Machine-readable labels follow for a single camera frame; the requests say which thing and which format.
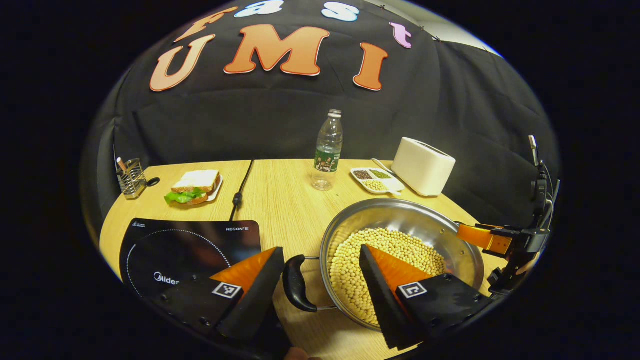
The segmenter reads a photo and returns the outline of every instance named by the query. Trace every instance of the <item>lettuce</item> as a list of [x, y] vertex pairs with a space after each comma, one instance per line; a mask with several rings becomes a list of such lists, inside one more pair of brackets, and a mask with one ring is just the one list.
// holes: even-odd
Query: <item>lettuce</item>
[[171, 201], [179, 202], [181, 204], [186, 204], [187, 202], [201, 197], [204, 192], [200, 188], [194, 188], [192, 192], [184, 192], [184, 193], [174, 193], [170, 192], [164, 196], [164, 201], [167, 204], [171, 204]]

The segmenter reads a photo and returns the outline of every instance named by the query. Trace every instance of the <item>midea logo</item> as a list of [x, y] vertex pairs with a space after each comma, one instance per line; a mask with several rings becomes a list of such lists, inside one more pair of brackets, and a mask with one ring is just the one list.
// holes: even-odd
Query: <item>midea logo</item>
[[160, 272], [154, 272], [154, 279], [171, 285], [180, 284], [180, 281], [172, 280], [170, 277], [163, 276]]

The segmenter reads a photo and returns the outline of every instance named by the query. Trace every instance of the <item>letter m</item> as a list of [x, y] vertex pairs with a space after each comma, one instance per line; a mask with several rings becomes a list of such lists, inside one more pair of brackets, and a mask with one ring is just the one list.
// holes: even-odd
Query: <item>letter m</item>
[[252, 25], [243, 28], [244, 35], [234, 61], [225, 66], [227, 74], [244, 74], [255, 69], [251, 61], [253, 53], [258, 53], [262, 68], [271, 71], [289, 52], [289, 59], [280, 66], [286, 74], [316, 76], [320, 68], [316, 64], [320, 43], [329, 37], [329, 31], [304, 27], [281, 40], [272, 25]]

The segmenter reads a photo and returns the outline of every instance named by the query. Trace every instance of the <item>bottle label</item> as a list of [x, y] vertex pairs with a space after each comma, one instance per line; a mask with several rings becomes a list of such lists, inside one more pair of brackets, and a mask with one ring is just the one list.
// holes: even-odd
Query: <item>bottle label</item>
[[338, 170], [338, 160], [340, 154], [330, 154], [329, 152], [316, 149], [316, 158], [314, 159], [314, 167], [322, 172], [335, 172]]

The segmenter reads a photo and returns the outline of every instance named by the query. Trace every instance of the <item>sandwich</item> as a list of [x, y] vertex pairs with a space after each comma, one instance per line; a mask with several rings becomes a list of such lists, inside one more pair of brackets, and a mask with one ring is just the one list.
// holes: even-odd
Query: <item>sandwich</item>
[[164, 200], [167, 204], [175, 201], [197, 205], [207, 201], [219, 183], [220, 174], [217, 170], [189, 171], [171, 187], [171, 192], [164, 196]]

